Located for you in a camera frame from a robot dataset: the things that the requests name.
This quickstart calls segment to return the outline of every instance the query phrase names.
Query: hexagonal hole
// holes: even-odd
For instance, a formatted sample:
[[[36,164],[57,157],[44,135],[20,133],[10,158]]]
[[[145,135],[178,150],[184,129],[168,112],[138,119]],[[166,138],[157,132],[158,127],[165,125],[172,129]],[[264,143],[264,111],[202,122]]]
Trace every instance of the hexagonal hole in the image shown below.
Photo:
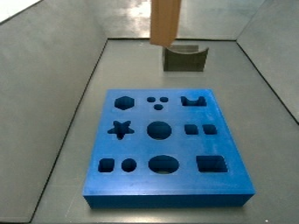
[[[121,96],[114,101],[114,107],[121,110],[130,109],[134,106],[134,99],[128,96]]]

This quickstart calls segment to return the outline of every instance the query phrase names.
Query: gray floor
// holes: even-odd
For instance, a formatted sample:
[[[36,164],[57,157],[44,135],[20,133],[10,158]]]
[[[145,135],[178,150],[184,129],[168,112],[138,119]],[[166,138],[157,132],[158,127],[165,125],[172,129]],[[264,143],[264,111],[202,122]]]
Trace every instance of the gray floor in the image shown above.
[[[296,223],[299,127],[234,42],[209,47],[202,73],[164,73],[161,48],[109,40],[33,222]],[[80,192],[108,88],[212,88],[256,195],[240,208],[90,210]]]

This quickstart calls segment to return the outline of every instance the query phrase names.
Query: circular hole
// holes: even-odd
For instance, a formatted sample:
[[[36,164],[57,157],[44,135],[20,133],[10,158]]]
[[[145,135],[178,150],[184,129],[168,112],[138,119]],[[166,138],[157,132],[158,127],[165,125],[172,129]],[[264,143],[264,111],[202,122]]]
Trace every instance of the circular hole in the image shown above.
[[[165,122],[152,122],[146,126],[146,134],[154,140],[164,140],[172,134],[172,128]]]
[[[152,157],[148,162],[148,168],[152,172],[158,174],[169,174],[176,172],[178,166],[178,161],[173,157],[165,155]]]
[[[164,106],[161,104],[154,104],[153,105],[153,109],[156,110],[161,110],[164,108]]]
[[[154,102],[154,98],[153,97],[146,97],[146,101],[148,102]]]
[[[168,98],[166,97],[161,97],[160,98],[160,102],[168,102]]]

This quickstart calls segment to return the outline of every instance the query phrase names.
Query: rectangular hole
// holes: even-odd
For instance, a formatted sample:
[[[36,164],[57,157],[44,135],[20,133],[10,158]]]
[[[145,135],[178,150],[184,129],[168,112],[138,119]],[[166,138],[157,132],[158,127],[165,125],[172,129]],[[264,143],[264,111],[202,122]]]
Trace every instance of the rectangular hole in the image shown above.
[[[184,125],[184,133],[185,135],[198,135],[198,129],[194,124],[185,124]]]
[[[201,128],[205,135],[217,135],[217,129],[213,124],[202,124]]]
[[[98,172],[112,172],[114,169],[114,159],[113,158],[101,158],[97,163]]]
[[[197,156],[198,172],[228,172],[228,167],[221,156]]]

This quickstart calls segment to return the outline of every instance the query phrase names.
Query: shape sorter board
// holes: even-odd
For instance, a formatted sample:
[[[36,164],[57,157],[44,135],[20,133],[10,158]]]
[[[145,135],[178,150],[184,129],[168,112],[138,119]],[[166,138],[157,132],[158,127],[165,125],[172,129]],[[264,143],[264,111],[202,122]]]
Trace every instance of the shape sorter board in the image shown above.
[[[106,91],[82,196],[101,207],[240,207],[254,194],[209,89]]]

